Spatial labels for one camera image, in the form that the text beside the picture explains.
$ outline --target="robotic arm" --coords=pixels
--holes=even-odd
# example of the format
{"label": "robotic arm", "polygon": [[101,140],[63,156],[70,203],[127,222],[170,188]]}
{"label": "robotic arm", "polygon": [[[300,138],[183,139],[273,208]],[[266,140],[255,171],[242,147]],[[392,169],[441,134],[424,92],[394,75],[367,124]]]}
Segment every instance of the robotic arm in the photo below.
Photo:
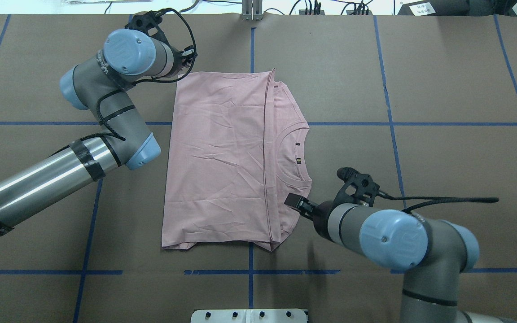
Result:
{"label": "robotic arm", "polygon": [[[168,12],[178,14],[189,30],[193,45],[184,51],[172,47],[158,27]],[[152,29],[156,33],[149,35]],[[121,165],[135,170],[156,158],[161,149],[125,92],[141,82],[176,82],[193,69],[196,57],[191,28],[168,8],[134,16],[94,57],[71,68],[60,80],[61,92],[74,107],[90,110],[102,131],[0,183],[0,236],[107,172]],[[183,67],[188,71],[180,78],[158,80]],[[151,78],[139,80],[144,76]]]}
{"label": "robotic arm", "polygon": [[[333,201],[314,204],[303,196],[289,194],[285,201],[312,220],[323,238],[365,256],[380,266],[404,271],[400,323],[515,323],[457,310],[458,276],[474,267],[480,256],[476,237],[465,227],[443,220],[423,218],[409,207],[404,211],[373,206],[380,191],[368,174],[340,168],[345,183]],[[356,192],[349,196],[346,189]],[[420,196],[442,202],[497,202],[496,198],[458,199]]]}

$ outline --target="metal tube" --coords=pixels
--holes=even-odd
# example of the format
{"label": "metal tube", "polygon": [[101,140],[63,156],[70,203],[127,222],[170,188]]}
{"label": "metal tube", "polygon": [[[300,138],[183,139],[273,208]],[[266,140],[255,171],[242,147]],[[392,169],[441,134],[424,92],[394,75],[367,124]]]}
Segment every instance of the metal tube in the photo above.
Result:
{"label": "metal tube", "polygon": [[[117,168],[102,139],[88,139],[84,145],[103,172]],[[0,182],[0,221],[14,227],[91,182],[75,153],[65,149]]]}

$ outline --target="white label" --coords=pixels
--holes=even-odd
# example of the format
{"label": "white label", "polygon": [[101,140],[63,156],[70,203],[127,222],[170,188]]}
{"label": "white label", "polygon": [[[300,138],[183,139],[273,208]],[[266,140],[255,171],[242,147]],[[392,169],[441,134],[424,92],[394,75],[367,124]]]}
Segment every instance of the white label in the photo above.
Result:
{"label": "white label", "polygon": [[410,10],[414,16],[425,16],[427,14],[436,13],[436,10],[432,8],[432,4],[430,2],[425,2],[424,4],[415,4],[413,6],[409,6]]}

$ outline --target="pink cloth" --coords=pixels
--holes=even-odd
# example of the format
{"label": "pink cloth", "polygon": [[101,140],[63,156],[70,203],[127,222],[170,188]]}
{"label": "pink cloth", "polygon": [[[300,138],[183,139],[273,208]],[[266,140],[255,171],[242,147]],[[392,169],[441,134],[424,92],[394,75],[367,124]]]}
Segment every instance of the pink cloth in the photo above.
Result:
{"label": "pink cloth", "polygon": [[178,82],[166,176],[162,247],[250,241],[269,251],[299,214],[289,192],[307,196],[308,124],[275,72],[195,72]]}

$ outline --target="blue joint cap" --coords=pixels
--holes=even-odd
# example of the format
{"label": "blue joint cap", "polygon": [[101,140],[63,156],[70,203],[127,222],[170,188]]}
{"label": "blue joint cap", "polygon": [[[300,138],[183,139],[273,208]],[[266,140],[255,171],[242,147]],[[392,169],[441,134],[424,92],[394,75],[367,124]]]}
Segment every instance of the blue joint cap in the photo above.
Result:
{"label": "blue joint cap", "polygon": [[61,76],[59,80],[59,89],[63,94],[63,97],[69,101],[69,103],[78,108],[79,110],[89,110],[87,106],[85,106],[77,93],[75,92],[75,85],[73,84],[73,72],[77,66],[72,67],[67,73]]}
{"label": "blue joint cap", "polygon": [[461,272],[470,271],[472,268],[474,268],[474,265],[476,262],[478,262],[478,259],[480,259],[480,245],[478,245],[478,240],[474,234],[465,227],[445,220],[441,221],[452,225],[452,227],[458,231],[460,237],[462,237],[462,241],[464,241],[464,245],[466,246],[466,266],[464,266],[464,270]]}
{"label": "blue joint cap", "polygon": [[380,210],[370,215],[360,229],[359,240],[368,259],[401,271],[417,266],[428,248],[424,225],[397,210]]}
{"label": "blue joint cap", "polygon": [[103,45],[107,63],[124,75],[139,75],[148,71],[156,54],[152,38],[132,29],[113,31]]}
{"label": "blue joint cap", "polygon": [[153,133],[150,133],[149,137],[147,137],[143,145],[141,145],[141,148],[139,148],[139,150],[127,162],[127,168],[130,170],[136,170],[155,159],[160,154],[161,147],[159,147]]}

